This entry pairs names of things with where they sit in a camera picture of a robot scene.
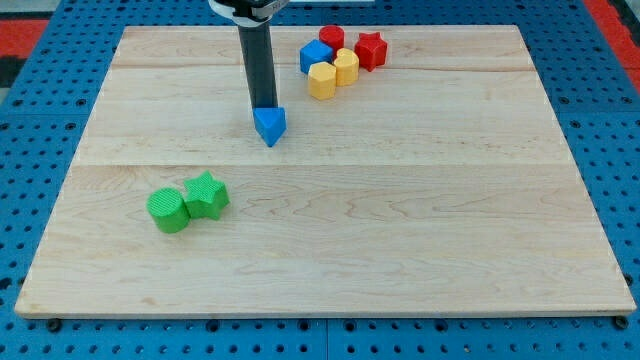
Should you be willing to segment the white and black arm flange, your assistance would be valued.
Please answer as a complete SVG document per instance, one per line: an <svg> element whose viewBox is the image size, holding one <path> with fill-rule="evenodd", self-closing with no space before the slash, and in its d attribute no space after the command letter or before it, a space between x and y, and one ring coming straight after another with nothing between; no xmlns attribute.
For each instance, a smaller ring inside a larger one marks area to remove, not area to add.
<svg viewBox="0 0 640 360"><path fill-rule="evenodd" d="M208 3L214 13L237 26L257 27L269 22L289 0L209 0Z"/></svg>

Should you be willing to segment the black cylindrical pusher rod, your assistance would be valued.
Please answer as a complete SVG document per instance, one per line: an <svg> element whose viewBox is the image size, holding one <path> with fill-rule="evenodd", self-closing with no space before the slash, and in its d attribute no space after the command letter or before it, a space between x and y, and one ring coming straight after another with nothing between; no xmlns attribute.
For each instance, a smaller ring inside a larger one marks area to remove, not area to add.
<svg viewBox="0 0 640 360"><path fill-rule="evenodd" d="M278 106L270 23L239 27L245 74L253 108Z"/></svg>

